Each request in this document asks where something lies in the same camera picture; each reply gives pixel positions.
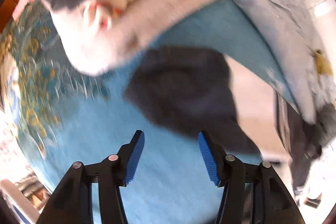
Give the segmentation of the black and cream fleece jacket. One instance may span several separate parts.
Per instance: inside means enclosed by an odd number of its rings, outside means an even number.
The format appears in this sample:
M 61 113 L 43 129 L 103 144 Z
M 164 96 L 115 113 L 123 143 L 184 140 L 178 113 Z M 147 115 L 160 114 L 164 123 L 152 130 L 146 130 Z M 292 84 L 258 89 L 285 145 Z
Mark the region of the black and cream fleece jacket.
M 196 138 L 200 131 L 231 153 L 289 163 L 276 130 L 274 89 L 210 48 L 149 50 L 123 94 L 152 124 Z

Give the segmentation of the teal floral bed blanket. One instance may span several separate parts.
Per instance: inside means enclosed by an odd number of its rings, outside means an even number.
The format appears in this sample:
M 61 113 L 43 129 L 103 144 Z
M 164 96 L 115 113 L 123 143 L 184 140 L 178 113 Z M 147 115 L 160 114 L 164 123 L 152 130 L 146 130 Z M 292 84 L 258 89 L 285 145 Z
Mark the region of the teal floral bed blanket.
M 210 48 L 252 71 L 285 98 L 291 93 L 265 40 L 232 0 L 217 0 L 184 19 L 131 62 L 100 76 L 69 62 L 50 13 L 26 6 L 1 33 L 5 113 L 18 146 L 40 182 L 56 187 L 70 165 L 107 157 L 136 130 L 145 148 L 131 186 L 122 192 L 131 223 L 211 223 L 222 192 L 211 185 L 197 137 L 150 123 L 124 97 L 144 55 L 160 47 Z

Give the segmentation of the grey sweatshirt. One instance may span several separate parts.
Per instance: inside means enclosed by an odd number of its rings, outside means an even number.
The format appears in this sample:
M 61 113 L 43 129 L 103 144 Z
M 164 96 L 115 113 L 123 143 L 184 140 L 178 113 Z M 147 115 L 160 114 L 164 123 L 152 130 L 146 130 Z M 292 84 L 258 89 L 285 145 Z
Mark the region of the grey sweatshirt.
M 335 107 L 332 103 L 323 106 L 318 113 L 316 139 L 321 147 L 327 146 L 335 138 Z

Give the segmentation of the mustard yellow garment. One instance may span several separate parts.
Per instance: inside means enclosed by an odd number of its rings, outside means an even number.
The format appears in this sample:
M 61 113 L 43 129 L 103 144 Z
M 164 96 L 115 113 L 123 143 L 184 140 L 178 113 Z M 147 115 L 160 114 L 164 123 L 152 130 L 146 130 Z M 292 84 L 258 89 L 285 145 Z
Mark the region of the mustard yellow garment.
M 321 50 L 316 50 L 314 53 L 315 67 L 319 75 L 332 76 L 333 70 L 327 58 Z

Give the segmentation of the pink folded fleece garment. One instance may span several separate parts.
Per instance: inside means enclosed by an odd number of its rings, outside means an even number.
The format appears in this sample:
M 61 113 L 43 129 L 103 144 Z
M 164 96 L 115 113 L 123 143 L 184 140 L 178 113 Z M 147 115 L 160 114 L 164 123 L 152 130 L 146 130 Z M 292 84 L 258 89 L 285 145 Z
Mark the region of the pink folded fleece garment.
M 43 0 L 70 64 L 98 76 L 147 49 L 153 39 L 215 0 L 83 0 L 55 9 Z

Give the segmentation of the orange wooden headboard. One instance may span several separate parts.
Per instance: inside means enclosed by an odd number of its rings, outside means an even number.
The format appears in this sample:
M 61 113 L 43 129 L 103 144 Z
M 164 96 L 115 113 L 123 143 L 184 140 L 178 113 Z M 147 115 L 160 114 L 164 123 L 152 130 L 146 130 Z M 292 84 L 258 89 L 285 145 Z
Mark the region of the orange wooden headboard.
M 1 4 L 0 32 L 2 32 L 8 21 L 12 18 L 13 11 L 18 2 L 19 0 L 4 0 L 3 4 Z

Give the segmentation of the light blue floral duvet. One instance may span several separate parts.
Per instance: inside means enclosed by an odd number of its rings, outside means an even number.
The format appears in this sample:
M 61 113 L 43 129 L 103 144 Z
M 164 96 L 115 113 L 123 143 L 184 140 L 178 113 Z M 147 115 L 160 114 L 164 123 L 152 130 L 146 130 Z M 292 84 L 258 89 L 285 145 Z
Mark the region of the light blue floral duvet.
M 323 106 L 334 102 L 335 83 L 334 72 L 332 76 L 317 73 L 316 50 L 323 52 L 330 65 L 331 62 L 315 29 L 306 0 L 233 1 L 268 44 L 302 118 L 314 124 Z

